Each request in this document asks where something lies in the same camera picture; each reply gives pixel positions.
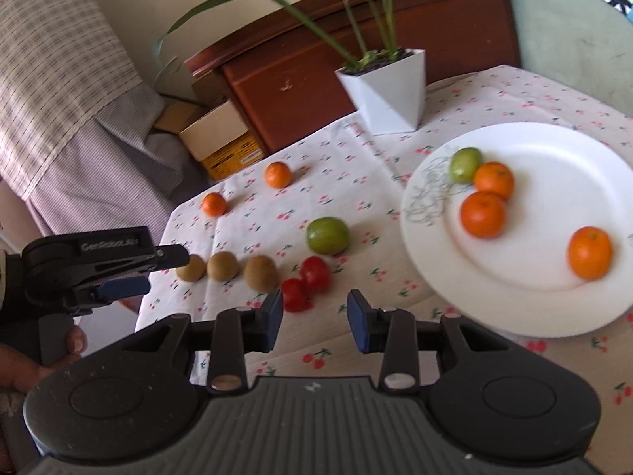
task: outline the white plate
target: white plate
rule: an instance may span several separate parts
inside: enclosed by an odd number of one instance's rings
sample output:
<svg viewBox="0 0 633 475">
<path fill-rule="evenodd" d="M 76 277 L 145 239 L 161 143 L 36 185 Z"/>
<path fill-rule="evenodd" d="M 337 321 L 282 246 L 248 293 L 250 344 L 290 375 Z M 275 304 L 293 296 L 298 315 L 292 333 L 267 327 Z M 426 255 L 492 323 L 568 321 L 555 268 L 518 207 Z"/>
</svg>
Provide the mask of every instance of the white plate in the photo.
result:
<svg viewBox="0 0 633 475">
<path fill-rule="evenodd" d="M 459 209 L 472 187 L 452 185 L 451 156 L 477 147 L 515 174 L 502 236 L 469 236 Z M 583 226 L 613 242 L 609 273 L 584 282 L 567 266 Z M 559 338 L 612 322 L 633 303 L 633 171 L 587 135 L 542 123 L 480 128 L 442 145 L 415 170 L 402 200 L 404 244 L 426 281 L 464 314 L 511 333 Z"/>
</svg>

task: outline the floral tablecloth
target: floral tablecloth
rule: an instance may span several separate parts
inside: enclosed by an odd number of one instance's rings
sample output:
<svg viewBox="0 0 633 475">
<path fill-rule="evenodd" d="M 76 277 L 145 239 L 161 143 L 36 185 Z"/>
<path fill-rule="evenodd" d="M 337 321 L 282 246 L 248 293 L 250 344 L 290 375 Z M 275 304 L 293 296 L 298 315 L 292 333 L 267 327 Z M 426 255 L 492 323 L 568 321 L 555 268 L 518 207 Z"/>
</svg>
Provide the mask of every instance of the floral tablecloth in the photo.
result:
<svg viewBox="0 0 633 475">
<path fill-rule="evenodd" d="M 328 260 L 331 291 L 315 297 L 313 309 L 284 315 L 274 351 L 247 356 L 249 377 L 376 377 L 382 356 L 357 352 L 347 326 L 350 289 L 360 289 L 374 307 L 406 308 L 421 320 L 437 320 L 453 309 L 420 277 L 404 250 L 399 208 L 411 173 L 431 151 L 462 133 L 523 121 L 583 131 L 633 163 L 633 118 L 542 76 L 498 66 L 447 87 L 430 87 L 423 124 L 415 133 L 373 137 L 351 114 L 230 177 L 213 188 L 227 198 L 230 211 L 217 220 L 206 217 L 201 194 L 173 212 L 163 244 L 182 243 L 205 259 L 221 250 L 241 261 L 268 255 L 286 279 L 311 255 L 305 241 L 308 223 L 322 216 L 342 218 L 352 241 L 342 256 Z M 293 169 L 291 186 L 273 190 L 265 185 L 263 171 L 272 161 Z M 176 312 L 196 321 L 214 319 L 227 308 L 257 307 L 265 296 L 241 277 L 224 285 L 207 278 L 184 283 L 170 270 L 150 280 L 138 328 Z M 633 313 L 575 338 L 514 339 L 593 385 L 603 414 L 588 457 L 608 475 L 633 471 Z M 199 354 L 194 380 L 203 383 L 207 363 L 208 354 Z M 422 382 L 438 376 L 432 354 L 420 353 L 420 367 Z"/>
</svg>

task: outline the orange on plate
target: orange on plate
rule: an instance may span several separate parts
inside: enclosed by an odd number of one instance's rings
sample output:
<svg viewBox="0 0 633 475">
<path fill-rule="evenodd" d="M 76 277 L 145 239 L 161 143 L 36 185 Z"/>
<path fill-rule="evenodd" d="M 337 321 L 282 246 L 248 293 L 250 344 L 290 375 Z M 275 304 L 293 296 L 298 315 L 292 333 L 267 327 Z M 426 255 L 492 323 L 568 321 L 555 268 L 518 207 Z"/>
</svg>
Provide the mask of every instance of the orange on plate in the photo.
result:
<svg viewBox="0 0 633 475">
<path fill-rule="evenodd" d="M 506 224 L 506 204 L 491 191 L 473 193 L 461 204 L 460 220 L 471 236 L 496 238 Z"/>
<path fill-rule="evenodd" d="M 473 184 L 478 191 L 492 191 L 504 200 L 508 200 L 514 193 L 514 175 L 501 163 L 485 163 L 479 166 Z"/>
<path fill-rule="evenodd" d="M 271 163 L 264 171 L 264 179 L 268 187 L 283 189 L 292 182 L 292 171 L 284 163 Z"/>
<path fill-rule="evenodd" d="M 217 218 L 227 211 L 227 201 L 220 193 L 209 193 L 202 200 L 202 211 L 207 216 Z"/>
<path fill-rule="evenodd" d="M 597 280 L 611 267 L 613 247 L 609 235 L 596 226 L 584 226 L 574 232 L 567 247 L 567 261 L 581 279 Z"/>
</svg>

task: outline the human hand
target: human hand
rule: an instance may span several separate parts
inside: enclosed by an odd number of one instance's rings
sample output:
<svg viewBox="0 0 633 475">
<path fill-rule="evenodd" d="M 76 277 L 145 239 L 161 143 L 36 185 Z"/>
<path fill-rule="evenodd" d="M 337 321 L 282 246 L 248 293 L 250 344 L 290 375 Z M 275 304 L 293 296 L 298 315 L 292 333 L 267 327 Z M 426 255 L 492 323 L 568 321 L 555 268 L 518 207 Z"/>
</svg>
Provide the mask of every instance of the human hand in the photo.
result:
<svg viewBox="0 0 633 475">
<path fill-rule="evenodd" d="M 35 387 L 40 380 L 49 376 L 56 369 L 68 366 L 80 359 L 81 352 L 83 352 L 87 346 L 88 340 L 84 332 L 79 327 L 73 327 L 66 336 L 68 355 L 52 366 L 44 367 L 13 348 L 0 344 L 0 388 L 7 388 L 26 394 Z M 0 414 L 11 411 L 4 407 L 2 401 L 0 401 Z M 10 472 L 12 470 L 13 463 L 11 462 L 11 457 L 9 456 L 4 438 L 2 437 L 2 431 L 0 431 L 0 472 Z"/>
</svg>

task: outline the red tomato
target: red tomato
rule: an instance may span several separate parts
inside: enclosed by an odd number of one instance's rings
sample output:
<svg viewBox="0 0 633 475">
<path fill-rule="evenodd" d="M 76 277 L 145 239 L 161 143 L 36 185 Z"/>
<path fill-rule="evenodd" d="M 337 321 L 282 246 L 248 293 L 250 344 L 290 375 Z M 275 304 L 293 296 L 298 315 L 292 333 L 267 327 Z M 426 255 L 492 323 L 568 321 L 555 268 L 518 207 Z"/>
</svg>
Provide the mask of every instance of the red tomato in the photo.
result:
<svg viewBox="0 0 633 475">
<path fill-rule="evenodd" d="M 330 287 L 330 268 L 321 257 L 308 257 L 299 270 L 311 293 L 327 291 Z"/>
<path fill-rule="evenodd" d="M 284 309 L 288 312 L 300 312 L 309 308 L 308 290 L 300 279 L 288 279 L 281 285 L 284 294 Z"/>
</svg>

